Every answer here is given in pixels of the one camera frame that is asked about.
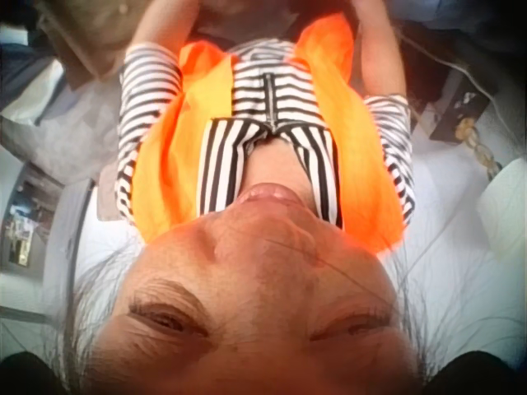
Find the wire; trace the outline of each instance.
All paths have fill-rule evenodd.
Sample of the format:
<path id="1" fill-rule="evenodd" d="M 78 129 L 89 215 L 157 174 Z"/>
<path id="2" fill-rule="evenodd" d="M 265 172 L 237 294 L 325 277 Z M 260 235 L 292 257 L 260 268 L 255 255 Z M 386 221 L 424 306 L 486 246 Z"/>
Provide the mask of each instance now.
<path id="1" fill-rule="evenodd" d="M 416 43 L 414 40 L 412 39 L 409 39 L 407 36 L 405 36 L 399 29 L 395 29 L 395 32 L 397 34 L 397 36 L 403 40 L 404 42 L 406 42 L 407 44 L 413 46 L 416 50 L 418 50 L 419 52 L 421 53 L 424 53 L 426 56 L 428 56 L 430 59 L 432 60 L 435 60 L 436 62 L 440 63 L 440 64 L 443 64 L 445 66 L 448 66 L 450 68 L 453 68 L 454 70 L 457 70 L 459 72 L 462 72 L 469 80 L 470 82 L 472 82 L 472 84 L 476 87 L 476 89 L 478 89 L 478 91 L 480 91 L 481 93 L 483 93 L 492 103 L 492 106 L 494 107 L 495 111 L 496 111 L 496 116 L 498 118 L 498 120 L 500 121 L 500 123 L 503 125 L 503 127 L 505 128 L 505 130 L 509 133 L 509 138 L 511 138 L 514 142 L 516 143 L 519 143 L 516 135 L 514 132 L 512 132 L 511 128 L 509 128 L 509 126 L 507 125 L 507 122 L 505 122 L 505 119 L 503 118 L 503 116 L 501 115 L 501 111 L 500 111 L 500 108 L 498 107 L 497 105 L 497 102 L 496 102 L 496 98 L 492 97 L 492 95 L 490 93 L 488 93 L 482 86 L 481 84 L 476 81 L 476 79 L 473 77 L 473 75 L 464 67 L 461 67 L 459 64 L 455 64 L 455 63 L 452 63 L 452 62 L 448 62 L 446 60 L 443 60 L 441 58 L 438 58 L 436 55 L 434 55 L 433 53 L 430 53 L 427 49 L 425 49 L 424 47 L 422 47 L 420 44 Z"/>

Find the neck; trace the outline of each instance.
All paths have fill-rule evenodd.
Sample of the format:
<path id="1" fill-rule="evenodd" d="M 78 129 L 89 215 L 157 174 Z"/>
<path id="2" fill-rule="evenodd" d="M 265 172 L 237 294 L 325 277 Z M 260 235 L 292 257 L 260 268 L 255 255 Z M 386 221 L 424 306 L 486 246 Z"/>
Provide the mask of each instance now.
<path id="1" fill-rule="evenodd" d="M 315 214 L 313 187 L 295 152 L 286 142 L 275 138 L 258 144 L 245 162 L 240 194 L 256 184 L 275 183 L 288 187 Z"/>

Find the orange vest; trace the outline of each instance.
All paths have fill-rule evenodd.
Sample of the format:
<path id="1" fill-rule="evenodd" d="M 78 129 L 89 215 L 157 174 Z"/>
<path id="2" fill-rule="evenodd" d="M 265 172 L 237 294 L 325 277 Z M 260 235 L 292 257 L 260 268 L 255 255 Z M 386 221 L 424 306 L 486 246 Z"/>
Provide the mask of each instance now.
<path id="1" fill-rule="evenodd" d="M 343 14 L 333 14 L 302 32 L 291 60 L 310 69 L 320 112 L 338 148 L 345 231 L 378 253 L 402 239 L 403 214 L 371 114 L 347 83 L 352 58 L 351 29 Z M 196 218 L 203 134 L 210 119 L 232 116 L 236 61 L 204 41 L 181 50 L 183 91 L 141 145 L 133 174 L 133 216 L 147 243 Z"/>

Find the white object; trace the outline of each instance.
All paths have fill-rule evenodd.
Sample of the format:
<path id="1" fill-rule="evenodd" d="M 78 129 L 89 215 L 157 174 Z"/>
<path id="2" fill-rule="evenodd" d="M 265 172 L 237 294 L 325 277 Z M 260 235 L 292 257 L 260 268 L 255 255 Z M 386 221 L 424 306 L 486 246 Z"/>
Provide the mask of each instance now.
<path id="1" fill-rule="evenodd" d="M 491 249 L 502 263 L 525 262 L 525 188 L 527 162 L 510 163 L 491 182 L 478 201 Z"/>
<path id="2" fill-rule="evenodd" d="M 0 23 L 0 44 L 28 45 L 28 43 L 26 28 Z"/>
<path id="3" fill-rule="evenodd" d="M 34 125 L 51 100 L 63 73 L 63 65 L 55 59 L 0 114 L 12 122 Z"/>

